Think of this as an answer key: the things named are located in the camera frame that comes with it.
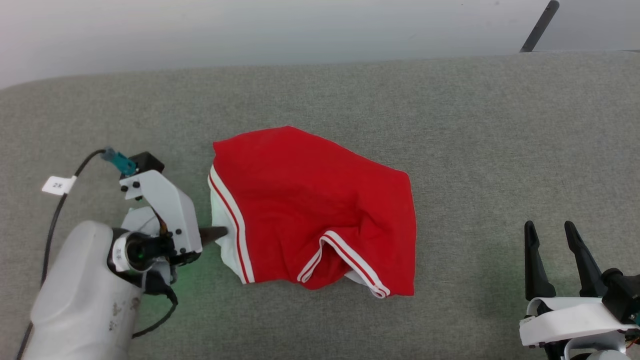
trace white backdrop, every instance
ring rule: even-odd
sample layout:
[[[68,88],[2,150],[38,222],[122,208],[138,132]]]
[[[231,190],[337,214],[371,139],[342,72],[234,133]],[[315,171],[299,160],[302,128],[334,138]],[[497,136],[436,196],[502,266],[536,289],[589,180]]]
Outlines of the white backdrop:
[[[557,19],[568,11],[565,1],[610,2],[563,0]],[[640,9],[631,5],[638,0],[611,1]],[[511,54],[548,0],[0,2],[3,88],[96,72]],[[605,23],[628,30],[611,17]],[[640,42],[639,33],[628,34],[634,39]]]

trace white tag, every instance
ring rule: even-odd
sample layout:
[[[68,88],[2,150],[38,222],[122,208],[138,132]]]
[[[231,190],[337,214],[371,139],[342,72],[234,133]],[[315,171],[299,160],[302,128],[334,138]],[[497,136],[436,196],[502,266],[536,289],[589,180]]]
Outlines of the white tag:
[[[67,179],[66,177],[52,176],[44,184],[44,186],[42,187],[42,191],[55,195],[69,193],[76,179],[77,177],[75,176],[71,177],[70,179]]]

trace black cable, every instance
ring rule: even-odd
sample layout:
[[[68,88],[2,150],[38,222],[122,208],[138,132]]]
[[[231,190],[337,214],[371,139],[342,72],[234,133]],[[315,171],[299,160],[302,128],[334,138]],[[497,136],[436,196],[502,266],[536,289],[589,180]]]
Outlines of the black cable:
[[[166,297],[168,297],[169,300],[171,300],[171,309],[169,309],[169,312],[167,312],[162,317],[162,319],[158,320],[155,324],[151,325],[150,327],[147,327],[142,331],[138,331],[135,334],[133,334],[133,336],[131,336],[132,339],[139,338],[140,336],[143,336],[149,332],[152,332],[153,330],[156,330],[158,327],[160,327],[160,325],[164,324],[165,321],[169,320],[169,318],[171,317],[171,314],[173,314],[173,312],[175,311],[175,308],[178,306],[178,297],[175,296],[175,292],[173,292],[173,289],[171,289],[169,286],[167,286]]]
[[[80,176],[82,170],[86,164],[96,155],[102,154],[105,152],[104,149],[96,150],[89,154],[84,161],[80,164],[74,176]],[[49,254],[51,253],[51,242],[53,241],[53,231],[56,228],[56,223],[58,222],[58,217],[60,215],[60,211],[62,210],[62,205],[65,204],[65,200],[67,199],[67,193],[62,194],[60,197],[60,201],[58,202],[58,206],[56,207],[56,211],[53,213],[53,218],[51,219],[51,225],[49,226],[49,234],[47,235],[47,243],[44,248],[44,260],[42,261],[42,276],[40,278],[40,288],[44,284],[44,281],[47,279],[47,271],[49,269]],[[33,323],[29,322],[29,326],[27,326],[27,330],[24,332],[24,337],[22,338],[22,343],[20,344],[20,349],[18,350],[18,354],[16,355],[16,360],[21,360],[24,350],[27,347],[27,342],[29,341],[29,336],[31,335],[31,330],[33,329]]]

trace white robot link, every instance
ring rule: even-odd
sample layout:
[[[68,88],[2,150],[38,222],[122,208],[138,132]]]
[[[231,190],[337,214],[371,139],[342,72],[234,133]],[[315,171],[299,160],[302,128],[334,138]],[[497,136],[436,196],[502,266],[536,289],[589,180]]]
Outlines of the white robot link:
[[[556,297],[540,259],[540,241],[525,224],[526,317],[520,321],[522,345],[545,349],[550,360],[624,360],[640,339],[640,275],[618,269],[600,272],[573,223],[564,223],[569,249],[580,275],[580,297]]]
[[[60,208],[70,185],[96,154],[121,171],[120,189],[126,199],[144,197],[150,206],[130,211],[116,228],[95,221],[80,223],[47,275]],[[127,159],[106,148],[88,157],[66,183],[58,180],[64,192],[47,239],[44,283],[31,310],[33,335],[27,346],[30,324],[18,359],[127,359],[132,338],[153,331],[169,318],[178,303],[171,289],[177,280],[176,267],[198,259],[203,243],[226,235],[227,229],[199,229],[191,199],[161,174],[163,169],[148,152]],[[172,308],[156,324],[134,334],[143,294],[166,295]]]

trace gray tablecloth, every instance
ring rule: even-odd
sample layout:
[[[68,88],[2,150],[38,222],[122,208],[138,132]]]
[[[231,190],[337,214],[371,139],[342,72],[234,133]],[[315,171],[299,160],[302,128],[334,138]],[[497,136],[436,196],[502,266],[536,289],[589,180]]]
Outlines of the gray tablecloth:
[[[211,210],[211,142],[294,125],[409,173],[418,223],[414,297],[342,280],[317,291],[241,285],[217,247],[179,269],[180,306],[131,359],[543,359],[520,344],[523,226],[534,220],[559,295],[580,282],[575,222],[600,267],[640,272],[640,54],[530,53],[351,65],[82,76],[0,91],[0,354],[19,346],[58,199],[40,192],[104,145],[150,151]],[[118,225],[131,202],[94,161],[54,254],[80,221]],[[145,297],[138,327],[166,299]]]

